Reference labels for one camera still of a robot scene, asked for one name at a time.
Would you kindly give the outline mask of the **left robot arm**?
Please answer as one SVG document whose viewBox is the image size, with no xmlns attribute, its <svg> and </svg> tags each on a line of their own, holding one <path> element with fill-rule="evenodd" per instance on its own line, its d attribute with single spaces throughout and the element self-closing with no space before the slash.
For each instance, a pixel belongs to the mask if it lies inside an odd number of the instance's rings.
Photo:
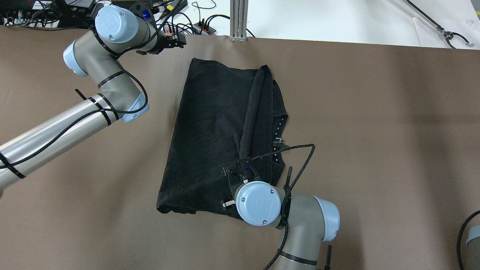
<svg viewBox="0 0 480 270">
<path fill-rule="evenodd" d="M 164 33 L 149 7 L 102 7 L 92 29 L 63 53 L 67 67 L 76 75 L 90 77 L 98 94 L 86 97 L 77 90 L 82 98 L 79 104 L 3 144 L 1 191 L 115 121 L 128 123 L 149 110 L 145 87 L 119 63 L 124 53 L 159 54 L 185 45 L 185 35 Z"/>
</svg>

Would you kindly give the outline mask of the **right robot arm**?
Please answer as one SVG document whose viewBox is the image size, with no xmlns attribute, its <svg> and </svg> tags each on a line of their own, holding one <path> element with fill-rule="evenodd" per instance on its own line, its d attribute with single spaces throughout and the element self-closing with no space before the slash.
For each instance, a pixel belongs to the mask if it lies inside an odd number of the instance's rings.
<svg viewBox="0 0 480 270">
<path fill-rule="evenodd" d="M 337 206 L 312 195 L 293 193 L 262 181 L 240 183 L 223 208 L 235 206 L 241 219 L 253 226 L 275 226 L 283 239 L 267 270 L 315 270 L 322 242 L 339 230 Z"/>
</svg>

